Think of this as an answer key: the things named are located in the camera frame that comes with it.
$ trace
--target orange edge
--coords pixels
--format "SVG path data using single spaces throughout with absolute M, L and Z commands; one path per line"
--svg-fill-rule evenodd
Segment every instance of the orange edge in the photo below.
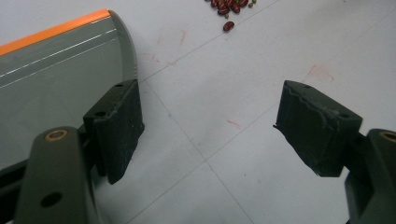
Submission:
M 73 30 L 78 28 L 79 26 L 83 26 L 93 21 L 101 20 L 102 18 L 110 16 L 110 13 L 107 9 L 101 9 L 99 11 L 95 11 L 91 14 L 82 16 L 80 18 L 74 19 L 72 21 L 67 21 L 65 23 L 59 24 L 57 26 L 51 27 L 47 30 L 43 30 L 41 32 L 35 33 L 33 35 L 28 35 L 19 40 L 15 40 L 3 46 L 0 46 L 0 56 L 10 53 L 14 50 L 21 49 L 27 47 L 29 45 L 33 45 L 39 41 L 51 38 L 55 35 L 62 34 L 64 32 Z

